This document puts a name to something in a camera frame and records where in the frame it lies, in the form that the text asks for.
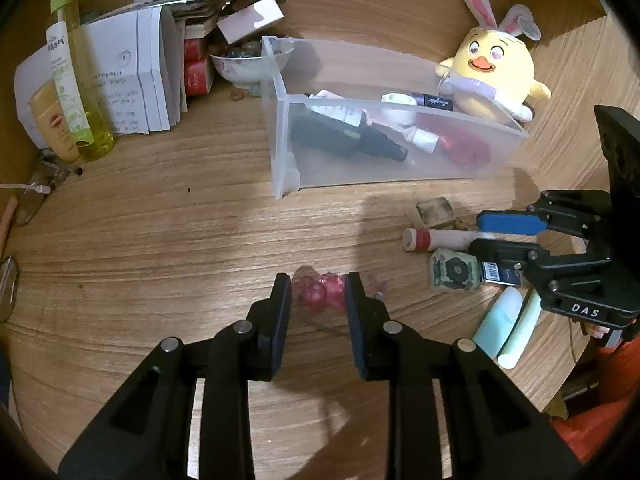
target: yellow plush chick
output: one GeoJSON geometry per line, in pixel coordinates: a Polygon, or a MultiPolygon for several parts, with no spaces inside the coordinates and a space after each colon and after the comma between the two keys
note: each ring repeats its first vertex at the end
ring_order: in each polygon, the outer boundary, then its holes
{"type": "MultiPolygon", "coordinates": [[[[499,26],[495,23],[489,0],[465,0],[478,19],[480,27],[472,28],[454,57],[444,60],[436,69],[439,76],[452,68],[457,74],[471,78],[495,89],[489,100],[521,121],[531,119],[531,111],[522,103],[527,95],[549,99],[551,92],[534,79],[534,65],[526,45],[516,38],[526,34],[540,38],[540,30],[533,22],[530,10],[523,5],[511,7],[499,26]]],[[[481,100],[457,96],[456,102],[467,113],[495,119],[495,114],[481,100]]]]}

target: red logo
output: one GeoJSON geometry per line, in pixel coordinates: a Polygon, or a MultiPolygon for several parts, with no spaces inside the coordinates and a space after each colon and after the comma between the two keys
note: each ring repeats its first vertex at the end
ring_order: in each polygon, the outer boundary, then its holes
{"type": "Polygon", "coordinates": [[[62,115],[60,114],[55,114],[52,118],[51,118],[51,122],[49,123],[49,126],[51,126],[52,128],[57,128],[59,126],[62,125],[62,115]]]}

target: orange beak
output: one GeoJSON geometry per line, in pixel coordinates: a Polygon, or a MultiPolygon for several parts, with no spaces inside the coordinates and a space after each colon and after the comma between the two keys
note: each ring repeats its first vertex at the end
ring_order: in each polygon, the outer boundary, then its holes
{"type": "Polygon", "coordinates": [[[469,66],[478,72],[493,72],[495,70],[495,65],[489,63],[484,56],[470,59],[469,66]]]}

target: blue gripper pad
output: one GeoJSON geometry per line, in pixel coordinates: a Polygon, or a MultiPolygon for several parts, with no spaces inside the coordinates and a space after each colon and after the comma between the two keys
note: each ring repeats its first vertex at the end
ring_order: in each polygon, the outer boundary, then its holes
{"type": "Polygon", "coordinates": [[[546,222],[525,211],[482,211],[477,224],[485,233],[537,235],[546,231],[546,222]]]}

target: barcode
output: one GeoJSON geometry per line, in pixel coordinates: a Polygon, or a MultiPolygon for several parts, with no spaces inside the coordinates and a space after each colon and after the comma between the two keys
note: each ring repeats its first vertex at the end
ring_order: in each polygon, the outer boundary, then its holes
{"type": "Polygon", "coordinates": [[[492,280],[492,282],[500,281],[500,271],[498,270],[498,264],[483,262],[482,265],[484,266],[484,275],[488,280],[492,280]]]}

